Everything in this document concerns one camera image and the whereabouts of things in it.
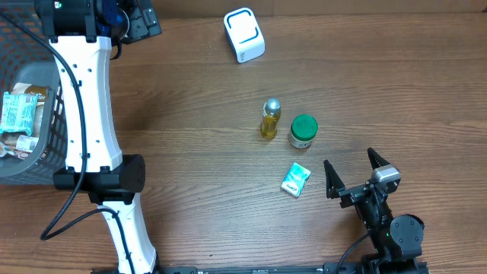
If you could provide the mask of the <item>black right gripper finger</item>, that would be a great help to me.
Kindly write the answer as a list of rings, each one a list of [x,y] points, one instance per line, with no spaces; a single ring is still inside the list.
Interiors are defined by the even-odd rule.
[[[323,165],[326,174],[326,197],[337,199],[340,197],[339,193],[345,189],[345,184],[328,160],[325,160]]]
[[[373,170],[390,165],[390,162],[382,158],[373,148],[368,148],[367,153]]]

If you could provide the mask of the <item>green lid jar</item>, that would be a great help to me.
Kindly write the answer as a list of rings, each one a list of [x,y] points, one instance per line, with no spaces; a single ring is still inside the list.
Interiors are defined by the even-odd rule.
[[[316,119],[308,114],[296,116],[292,121],[288,140],[295,148],[308,148],[318,131]]]

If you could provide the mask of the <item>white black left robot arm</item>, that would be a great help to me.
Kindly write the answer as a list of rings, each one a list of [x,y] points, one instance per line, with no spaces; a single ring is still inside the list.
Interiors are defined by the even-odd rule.
[[[158,252],[142,214],[145,160],[117,141],[110,62],[123,45],[161,33],[151,0],[37,1],[35,12],[55,56],[64,96],[67,154],[53,176],[59,190],[87,193],[107,222],[118,273],[157,273]]]

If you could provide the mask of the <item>yellow dish soap bottle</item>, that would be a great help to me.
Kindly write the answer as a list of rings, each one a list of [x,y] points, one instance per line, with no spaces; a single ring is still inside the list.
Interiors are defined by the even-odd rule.
[[[271,97],[263,104],[263,118],[260,124],[260,132],[264,138],[275,138],[277,134],[277,124],[281,114],[282,109],[279,99]]]

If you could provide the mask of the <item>teal snack packet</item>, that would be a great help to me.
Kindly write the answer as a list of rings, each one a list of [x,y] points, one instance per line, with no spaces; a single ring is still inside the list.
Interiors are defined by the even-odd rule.
[[[38,96],[32,94],[10,94],[5,92],[2,102],[1,133],[33,133]]]

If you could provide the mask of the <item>teal tissue pack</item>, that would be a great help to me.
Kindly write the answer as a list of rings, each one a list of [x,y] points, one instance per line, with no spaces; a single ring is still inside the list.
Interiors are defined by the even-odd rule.
[[[282,181],[281,189],[298,198],[310,175],[310,170],[294,162]]]

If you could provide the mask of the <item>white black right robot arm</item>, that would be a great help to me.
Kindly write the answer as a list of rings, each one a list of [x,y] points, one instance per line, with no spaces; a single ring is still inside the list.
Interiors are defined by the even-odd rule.
[[[422,255],[424,222],[415,215],[393,216],[387,198],[401,181],[399,169],[368,149],[371,177],[360,186],[348,188],[332,164],[325,160],[326,197],[339,199],[340,206],[353,206],[364,223],[366,234],[341,256],[337,263],[324,263],[325,273],[428,273],[428,265],[417,261]],[[371,239],[374,253],[365,254],[359,262],[346,263],[348,255],[366,238]]]

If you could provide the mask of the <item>brown snack pouch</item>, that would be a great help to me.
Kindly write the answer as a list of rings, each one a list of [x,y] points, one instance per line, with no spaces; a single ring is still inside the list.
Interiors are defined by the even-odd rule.
[[[27,136],[24,132],[1,133],[1,157],[12,156],[21,160],[26,159],[36,148],[40,139],[44,104],[48,99],[48,87],[18,82],[10,94],[32,94],[38,96],[33,133]]]

